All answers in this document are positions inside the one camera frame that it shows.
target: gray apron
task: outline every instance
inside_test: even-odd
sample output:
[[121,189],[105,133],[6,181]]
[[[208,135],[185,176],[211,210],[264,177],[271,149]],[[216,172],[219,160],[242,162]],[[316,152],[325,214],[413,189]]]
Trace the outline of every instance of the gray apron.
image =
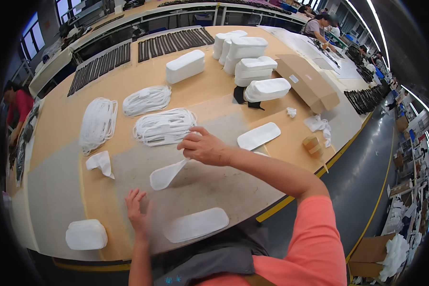
[[255,275],[252,255],[266,255],[267,229],[255,219],[248,219],[237,226],[192,245],[192,250],[181,249],[181,253],[196,253],[164,275],[157,276],[155,286],[187,286],[200,283],[204,278],[221,272],[235,273],[248,277],[251,285],[271,285],[264,278]]

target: worktable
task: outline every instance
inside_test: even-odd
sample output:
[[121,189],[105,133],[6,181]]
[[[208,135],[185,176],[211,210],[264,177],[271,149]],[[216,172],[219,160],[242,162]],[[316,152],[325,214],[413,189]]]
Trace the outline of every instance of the worktable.
[[[72,60],[72,55],[77,50],[82,49],[84,46],[93,43],[94,41],[98,40],[101,37],[107,36],[111,31],[114,31],[115,28],[126,26],[133,26],[137,25],[139,23],[143,23],[145,21],[157,19],[160,17],[163,17],[163,12],[168,12],[168,15],[164,16],[174,16],[174,15],[182,15],[186,13],[195,13],[197,11],[184,11],[184,9],[192,8],[192,7],[214,7],[213,11],[215,12],[215,17],[218,12],[218,8],[222,6],[224,8],[223,14],[222,14],[222,21],[224,21],[224,17],[226,14],[226,9],[228,7],[232,8],[242,8],[242,9],[250,9],[253,13],[254,11],[264,11],[267,13],[272,13],[275,15],[280,16],[280,18],[276,16],[274,17],[277,19],[283,19],[287,18],[291,21],[301,23],[302,25],[306,23],[305,16],[298,16],[296,14],[288,15],[285,13],[280,13],[273,10],[268,10],[264,8],[257,8],[253,6],[248,5],[241,5],[241,4],[229,4],[229,3],[213,3],[213,2],[205,2],[205,3],[188,3],[188,4],[179,4],[179,5],[169,5],[165,7],[158,7],[161,3],[165,3],[167,1],[161,1],[161,0],[151,0],[148,2],[145,2],[142,6],[132,8],[126,11],[123,11],[121,13],[115,14],[108,14],[103,19],[97,21],[96,23],[91,25],[92,30],[87,32],[85,35],[81,36],[79,39],[71,43],[66,49],[63,51],[58,51],[46,64],[43,65],[42,69],[35,74],[32,82],[29,85],[30,93],[33,97],[36,97],[37,94],[44,88],[44,86],[59,72],[64,66],[68,65],[70,61]],[[113,20],[116,17],[119,17],[123,15],[122,18],[118,20],[114,20],[113,22],[98,28],[95,30],[96,27],[102,25],[103,23]]]
[[[246,31],[248,36],[266,39],[269,46],[265,55],[273,59],[278,54],[298,53],[276,37],[278,30],[266,31],[251,26],[206,27],[213,37],[219,32],[238,29]],[[164,85],[166,63],[194,49],[197,48],[138,63],[138,43],[134,42],[131,44],[130,62],[67,97],[73,73],[45,97],[31,139],[33,151],[31,154],[26,152],[28,163],[22,184],[19,188],[15,185],[15,168],[7,179],[7,190],[12,197],[12,225],[23,247],[71,260],[131,259],[133,230],[127,219],[124,197],[132,188],[148,193],[146,199],[154,201],[155,213],[164,224],[183,215],[220,207],[229,216],[230,227],[285,196],[244,172],[230,167],[206,166],[196,161],[190,161],[168,188],[152,190],[149,185],[151,172],[182,160],[182,152],[176,150],[175,144],[147,147],[137,142],[132,136],[132,128],[140,116],[124,116],[122,102],[140,89]],[[239,135],[274,122],[281,129],[280,136],[256,151],[297,164],[312,173],[322,167],[322,163],[312,159],[302,146],[302,140],[312,134],[303,120],[313,113],[293,89],[283,98],[263,102],[261,107],[265,111],[236,104],[233,102],[234,77],[228,76],[213,59],[212,45],[198,49],[205,52],[204,72],[172,85],[172,97],[165,110],[176,107],[189,109],[196,115],[198,125],[235,146]],[[340,98],[339,106],[322,115],[332,127],[332,146],[325,148],[323,155],[323,161],[327,162],[360,130],[365,119],[356,114],[343,90],[347,86],[362,89],[367,84],[356,78],[339,79],[333,71],[321,70],[310,59],[307,60],[336,89]],[[273,72],[272,77],[279,75]],[[86,160],[89,157],[82,155],[78,145],[84,111],[97,97],[117,100],[119,104],[114,136],[94,152],[109,152],[115,180],[103,176],[99,169],[88,171]],[[287,115],[287,107],[297,109],[296,117]],[[322,131],[314,135],[320,142],[325,141]],[[65,232],[69,223],[85,219],[98,219],[105,227],[108,234],[105,248],[91,251],[68,248]],[[176,249],[214,234],[170,243],[160,230],[161,226],[156,226],[151,237],[152,254]]]

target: label sticker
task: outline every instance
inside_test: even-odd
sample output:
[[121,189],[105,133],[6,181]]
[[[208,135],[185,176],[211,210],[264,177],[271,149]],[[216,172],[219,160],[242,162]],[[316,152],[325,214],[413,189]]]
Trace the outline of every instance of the label sticker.
[[293,83],[297,83],[299,81],[298,78],[296,76],[294,76],[294,75],[291,75],[289,77],[289,79],[292,80]]

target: hand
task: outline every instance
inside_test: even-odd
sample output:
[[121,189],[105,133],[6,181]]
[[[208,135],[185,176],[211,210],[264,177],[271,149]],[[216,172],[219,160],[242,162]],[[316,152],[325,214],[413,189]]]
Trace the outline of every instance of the hand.
[[150,207],[147,214],[140,211],[140,201],[146,196],[146,192],[141,192],[139,189],[130,190],[125,198],[127,205],[127,217],[135,231],[135,239],[146,238],[146,230],[149,224]]
[[178,144],[177,150],[184,149],[184,157],[212,166],[227,166],[230,164],[235,150],[234,147],[226,145],[201,126],[192,127],[189,131],[199,132],[202,136],[191,133]]

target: person's left hand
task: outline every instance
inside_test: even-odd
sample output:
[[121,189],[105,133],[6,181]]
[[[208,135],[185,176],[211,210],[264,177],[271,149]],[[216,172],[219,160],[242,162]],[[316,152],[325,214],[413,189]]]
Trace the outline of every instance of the person's left hand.
[[127,205],[127,217],[135,231],[135,239],[146,238],[148,228],[150,208],[147,214],[143,214],[140,210],[140,201],[146,196],[146,192],[140,192],[139,189],[130,190],[125,198]]

